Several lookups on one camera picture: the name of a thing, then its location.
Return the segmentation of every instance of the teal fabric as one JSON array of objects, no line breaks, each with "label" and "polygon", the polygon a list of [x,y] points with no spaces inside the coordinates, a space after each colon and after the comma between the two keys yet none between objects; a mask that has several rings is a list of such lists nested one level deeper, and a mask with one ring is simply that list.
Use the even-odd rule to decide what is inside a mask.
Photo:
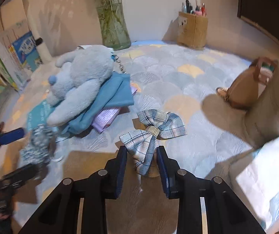
[{"label": "teal fabric", "polygon": [[133,105],[134,100],[130,86],[130,75],[113,72],[112,76],[101,86],[94,102],[79,116],[68,122],[62,131],[80,134],[93,122],[102,110]]},{"label": "teal fabric", "polygon": [[54,106],[51,106],[49,103],[47,103],[46,99],[43,100],[28,113],[26,129],[31,131],[38,125],[46,123],[46,119],[54,110]]}]

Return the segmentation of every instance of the purple folded cloth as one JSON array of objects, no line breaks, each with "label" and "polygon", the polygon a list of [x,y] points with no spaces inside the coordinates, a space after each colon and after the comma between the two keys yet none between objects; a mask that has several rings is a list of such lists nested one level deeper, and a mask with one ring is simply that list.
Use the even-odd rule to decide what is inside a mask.
[{"label": "purple folded cloth", "polygon": [[[136,94],[137,88],[131,86],[131,92],[134,96]],[[102,132],[105,128],[109,127],[113,120],[119,114],[121,108],[110,108],[106,110],[102,110],[93,120],[92,126],[98,131]]]}]

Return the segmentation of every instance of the metal chain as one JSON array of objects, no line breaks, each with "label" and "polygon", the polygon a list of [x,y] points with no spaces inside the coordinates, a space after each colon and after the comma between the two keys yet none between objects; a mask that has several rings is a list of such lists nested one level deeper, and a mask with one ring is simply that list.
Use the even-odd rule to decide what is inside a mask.
[{"label": "metal chain", "polygon": [[126,73],[125,68],[124,68],[124,66],[122,65],[122,63],[121,63],[119,57],[118,57],[117,55],[115,55],[115,54],[114,54],[113,56],[114,56],[114,61],[117,62],[117,63],[119,64],[119,69],[121,70],[121,72],[122,72],[123,74],[125,74],[125,73]]}]

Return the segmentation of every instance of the patterned fabric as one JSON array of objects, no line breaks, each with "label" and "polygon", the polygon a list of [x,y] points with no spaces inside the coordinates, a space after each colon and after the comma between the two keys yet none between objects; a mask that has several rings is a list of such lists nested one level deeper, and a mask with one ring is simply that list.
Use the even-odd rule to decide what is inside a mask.
[{"label": "patterned fabric", "polygon": [[22,165],[48,164],[50,162],[48,146],[52,137],[53,131],[46,124],[39,124],[32,129],[29,143],[20,150]]},{"label": "patterned fabric", "polygon": [[186,135],[181,118],[175,113],[151,109],[137,113],[139,121],[148,126],[146,130],[134,130],[120,136],[135,162],[135,171],[143,176],[151,175],[151,163],[157,147],[157,136],[163,139]]}]

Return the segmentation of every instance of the brown bag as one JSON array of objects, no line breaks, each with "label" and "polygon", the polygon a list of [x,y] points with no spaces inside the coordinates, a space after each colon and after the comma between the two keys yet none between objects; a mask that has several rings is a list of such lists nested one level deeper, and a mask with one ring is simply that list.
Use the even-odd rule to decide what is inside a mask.
[{"label": "brown bag", "polygon": [[225,102],[229,102],[233,108],[249,109],[273,76],[270,69],[262,67],[263,63],[273,66],[274,71],[277,68],[274,61],[267,57],[259,57],[234,80],[228,89],[217,88],[217,94],[223,97]]}]

